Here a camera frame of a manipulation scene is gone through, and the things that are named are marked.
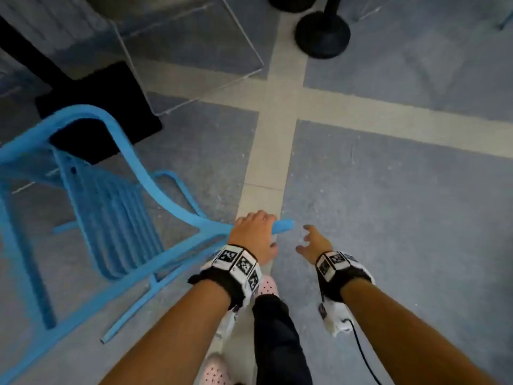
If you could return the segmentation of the person's left hand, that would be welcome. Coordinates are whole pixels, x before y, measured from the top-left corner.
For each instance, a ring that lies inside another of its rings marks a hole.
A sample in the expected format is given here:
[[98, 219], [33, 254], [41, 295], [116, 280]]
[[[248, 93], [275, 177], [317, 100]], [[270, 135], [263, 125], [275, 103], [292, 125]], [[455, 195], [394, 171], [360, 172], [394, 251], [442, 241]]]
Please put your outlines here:
[[227, 244], [243, 247], [264, 266], [273, 259], [268, 258], [273, 241], [272, 228], [277, 216], [263, 210], [239, 217], [228, 236]]

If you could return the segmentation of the person's right hand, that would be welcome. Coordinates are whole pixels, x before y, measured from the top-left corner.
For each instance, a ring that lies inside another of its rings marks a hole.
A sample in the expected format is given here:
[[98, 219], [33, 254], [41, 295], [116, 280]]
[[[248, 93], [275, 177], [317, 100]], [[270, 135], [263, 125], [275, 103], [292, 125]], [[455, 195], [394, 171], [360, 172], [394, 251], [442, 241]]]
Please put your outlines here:
[[316, 265], [318, 258], [327, 252], [333, 252], [333, 246], [330, 241], [325, 238], [314, 225], [304, 225], [304, 230], [307, 232], [303, 241], [306, 243], [303, 246], [310, 246], [310, 256], [303, 257], [309, 264]]

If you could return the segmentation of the blue metal chair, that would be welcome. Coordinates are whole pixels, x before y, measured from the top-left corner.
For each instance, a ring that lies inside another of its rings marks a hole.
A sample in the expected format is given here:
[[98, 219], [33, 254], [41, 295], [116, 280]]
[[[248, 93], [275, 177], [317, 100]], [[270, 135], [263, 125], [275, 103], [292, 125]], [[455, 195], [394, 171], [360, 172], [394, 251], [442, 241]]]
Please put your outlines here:
[[[50, 137], [82, 120], [104, 125], [137, 182], [50, 144]], [[79, 227], [93, 265], [111, 283], [62, 322], [55, 317], [33, 247], [11, 201], [9, 180], [18, 179], [67, 192], [75, 220], [56, 226], [53, 233]], [[143, 190], [176, 219], [198, 229], [198, 233], [165, 250], [145, 207]], [[209, 219], [174, 172], [158, 170], [150, 174], [119, 123], [98, 107], [72, 105], [58, 110], [0, 147], [0, 236], [37, 330], [26, 355], [0, 376], [0, 385], [9, 385], [107, 303], [149, 278], [149, 290], [100, 339], [102, 344], [108, 343], [161, 289], [221, 248], [232, 228], [232, 224]]]

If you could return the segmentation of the person's right forearm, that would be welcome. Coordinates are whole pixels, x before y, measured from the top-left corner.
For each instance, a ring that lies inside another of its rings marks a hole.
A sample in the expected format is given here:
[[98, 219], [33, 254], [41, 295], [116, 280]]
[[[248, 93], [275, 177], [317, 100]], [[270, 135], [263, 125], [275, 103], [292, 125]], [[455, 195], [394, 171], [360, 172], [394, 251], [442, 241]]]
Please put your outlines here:
[[340, 290], [395, 385], [497, 385], [433, 327], [365, 279]]

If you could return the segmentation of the person's left forearm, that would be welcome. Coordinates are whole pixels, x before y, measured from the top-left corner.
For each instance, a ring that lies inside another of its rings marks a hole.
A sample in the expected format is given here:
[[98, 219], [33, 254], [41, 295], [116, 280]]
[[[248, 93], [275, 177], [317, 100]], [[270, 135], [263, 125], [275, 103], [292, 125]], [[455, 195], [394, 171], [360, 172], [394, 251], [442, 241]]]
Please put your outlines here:
[[215, 282], [195, 284], [99, 385], [193, 385], [230, 302]]

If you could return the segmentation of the pink clog shoe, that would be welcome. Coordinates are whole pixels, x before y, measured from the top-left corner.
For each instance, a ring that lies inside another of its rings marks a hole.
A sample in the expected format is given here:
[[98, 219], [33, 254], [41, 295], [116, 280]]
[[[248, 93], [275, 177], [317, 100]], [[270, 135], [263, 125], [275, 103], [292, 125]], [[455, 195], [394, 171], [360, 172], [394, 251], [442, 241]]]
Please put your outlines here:
[[226, 362], [219, 353], [209, 355], [202, 364], [194, 385], [235, 385]]
[[277, 284], [270, 275], [262, 275], [262, 279], [256, 291], [255, 297], [260, 297], [263, 295], [273, 295], [279, 297]]

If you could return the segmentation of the right wrist marker band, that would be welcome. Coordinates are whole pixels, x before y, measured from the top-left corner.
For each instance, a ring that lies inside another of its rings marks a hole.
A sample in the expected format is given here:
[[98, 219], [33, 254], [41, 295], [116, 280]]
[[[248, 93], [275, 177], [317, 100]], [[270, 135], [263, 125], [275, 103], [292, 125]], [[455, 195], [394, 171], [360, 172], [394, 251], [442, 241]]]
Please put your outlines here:
[[341, 289], [354, 279], [375, 285], [375, 278], [355, 257], [343, 252], [324, 252], [316, 263], [317, 280], [322, 300], [345, 303]]

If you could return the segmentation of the wrist marker band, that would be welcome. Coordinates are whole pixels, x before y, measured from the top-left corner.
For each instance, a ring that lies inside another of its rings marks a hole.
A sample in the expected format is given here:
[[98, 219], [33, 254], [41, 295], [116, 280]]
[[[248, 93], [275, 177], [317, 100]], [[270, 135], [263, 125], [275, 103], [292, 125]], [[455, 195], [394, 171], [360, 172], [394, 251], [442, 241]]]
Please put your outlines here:
[[324, 252], [316, 263], [317, 280], [322, 300], [345, 303], [341, 289], [354, 279], [375, 285], [375, 278], [355, 257], [343, 252]]
[[190, 285], [210, 280], [220, 285], [230, 297], [228, 310], [237, 313], [249, 305], [258, 289], [262, 272], [258, 260], [246, 248], [225, 245], [188, 279]]

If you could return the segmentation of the left wrist marker band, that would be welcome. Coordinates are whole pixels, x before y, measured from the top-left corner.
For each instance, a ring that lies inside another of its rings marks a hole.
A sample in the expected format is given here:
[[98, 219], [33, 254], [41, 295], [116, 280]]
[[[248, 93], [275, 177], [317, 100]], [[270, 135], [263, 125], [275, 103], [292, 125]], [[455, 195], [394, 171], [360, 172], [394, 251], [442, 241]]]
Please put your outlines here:
[[225, 245], [188, 279], [190, 285], [210, 280], [220, 285], [230, 297], [228, 310], [237, 313], [249, 305], [258, 289], [262, 272], [258, 260], [246, 248]]

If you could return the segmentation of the person's black trouser leg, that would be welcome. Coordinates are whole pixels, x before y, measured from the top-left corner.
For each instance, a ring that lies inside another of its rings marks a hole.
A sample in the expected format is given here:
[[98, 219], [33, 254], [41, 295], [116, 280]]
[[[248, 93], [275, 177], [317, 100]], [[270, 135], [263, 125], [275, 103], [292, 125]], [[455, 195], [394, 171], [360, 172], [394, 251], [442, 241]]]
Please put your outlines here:
[[288, 306], [267, 294], [256, 298], [252, 312], [256, 385], [313, 385]]

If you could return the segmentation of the black round stanchion base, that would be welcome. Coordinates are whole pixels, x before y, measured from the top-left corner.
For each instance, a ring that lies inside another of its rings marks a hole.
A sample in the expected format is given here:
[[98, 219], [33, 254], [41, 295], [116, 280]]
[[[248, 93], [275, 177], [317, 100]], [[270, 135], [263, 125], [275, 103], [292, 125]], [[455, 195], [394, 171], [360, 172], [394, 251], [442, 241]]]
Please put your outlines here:
[[303, 16], [294, 31], [297, 46], [315, 59], [331, 59], [348, 47], [351, 31], [348, 23], [338, 15], [341, 0], [327, 0], [324, 11]]
[[271, 6], [281, 12], [302, 13], [309, 10], [317, 0], [268, 0]]

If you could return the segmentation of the black table pedestal base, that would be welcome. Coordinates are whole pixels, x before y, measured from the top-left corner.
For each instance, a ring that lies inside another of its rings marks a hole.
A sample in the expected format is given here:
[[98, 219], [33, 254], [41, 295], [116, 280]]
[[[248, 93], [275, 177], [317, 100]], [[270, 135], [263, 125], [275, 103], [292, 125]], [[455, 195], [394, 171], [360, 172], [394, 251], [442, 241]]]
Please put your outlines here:
[[[51, 92], [35, 98], [41, 119], [71, 105], [88, 104], [113, 116], [132, 144], [163, 129], [125, 61], [108, 65], [81, 79], [72, 79], [1, 15], [0, 49], [52, 88]], [[93, 165], [119, 153], [112, 136], [97, 120], [74, 121], [55, 132], [50, 143]]]

